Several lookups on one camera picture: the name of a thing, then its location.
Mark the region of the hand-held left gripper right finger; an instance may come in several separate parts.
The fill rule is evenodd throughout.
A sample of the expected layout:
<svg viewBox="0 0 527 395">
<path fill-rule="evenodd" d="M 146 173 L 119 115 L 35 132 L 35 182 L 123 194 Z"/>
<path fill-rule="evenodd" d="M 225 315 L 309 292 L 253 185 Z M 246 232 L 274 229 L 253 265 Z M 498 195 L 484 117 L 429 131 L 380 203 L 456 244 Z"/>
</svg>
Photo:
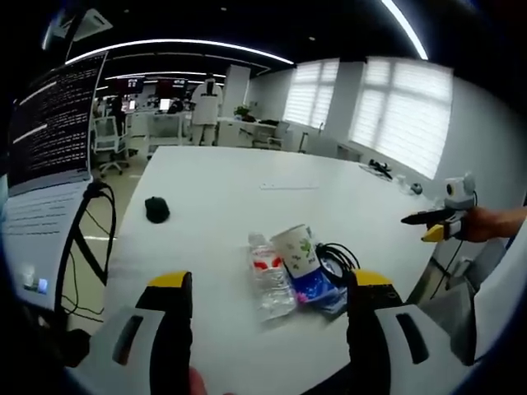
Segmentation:
<svg viewBox="0 0 527 395">
<path fill-rule="evenodd" d="M 462 283 L 405 304 L 384 276 L 355 270 L 347 287 L 351 394 L 453 394 L 473 369 L 473 293 Z"/>
</svg>

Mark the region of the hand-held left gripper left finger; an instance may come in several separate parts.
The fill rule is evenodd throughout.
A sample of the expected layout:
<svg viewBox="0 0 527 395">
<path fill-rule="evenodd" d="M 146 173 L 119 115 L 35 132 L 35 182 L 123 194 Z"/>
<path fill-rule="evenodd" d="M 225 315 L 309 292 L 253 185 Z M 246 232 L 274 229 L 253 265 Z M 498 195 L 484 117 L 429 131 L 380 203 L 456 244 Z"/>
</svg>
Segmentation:
<svg viewBox="0 0 527 395">
<path fill-rule="evenodd" d="M 107 318 L 76 367 L 85 394 L 189 394 L 192 273 L 149 281 L 133 306 Z"/>
</svg>

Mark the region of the person's right hand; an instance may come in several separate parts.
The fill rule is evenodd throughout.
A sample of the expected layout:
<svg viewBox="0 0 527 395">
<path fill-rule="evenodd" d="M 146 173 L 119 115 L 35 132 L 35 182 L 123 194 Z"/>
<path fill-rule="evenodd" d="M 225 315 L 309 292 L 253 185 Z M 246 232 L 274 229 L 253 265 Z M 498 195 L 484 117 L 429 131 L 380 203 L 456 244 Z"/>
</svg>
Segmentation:
<svg viewBox="0 0 527 395">
<path fill-rule="evenodd" d="M 482 243 L 499 236 L 500 214 L 483 207 L 473 207 L 461 220 L 461 229 L 456 239 Z"/>
</svg>

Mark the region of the person's left hand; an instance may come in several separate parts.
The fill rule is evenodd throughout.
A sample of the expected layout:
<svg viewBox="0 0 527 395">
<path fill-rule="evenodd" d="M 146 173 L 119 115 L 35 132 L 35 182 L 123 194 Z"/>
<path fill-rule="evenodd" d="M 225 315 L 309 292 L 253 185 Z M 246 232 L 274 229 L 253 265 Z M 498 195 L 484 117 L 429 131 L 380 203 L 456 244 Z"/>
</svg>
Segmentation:
<svg viewBox="0 0 527 395">
<path fill-rule="evenodd" d="M 203 376 L 194 367 L 189 368 L 189 394 L 207 395 L 206 385 Z"/>
</svg>

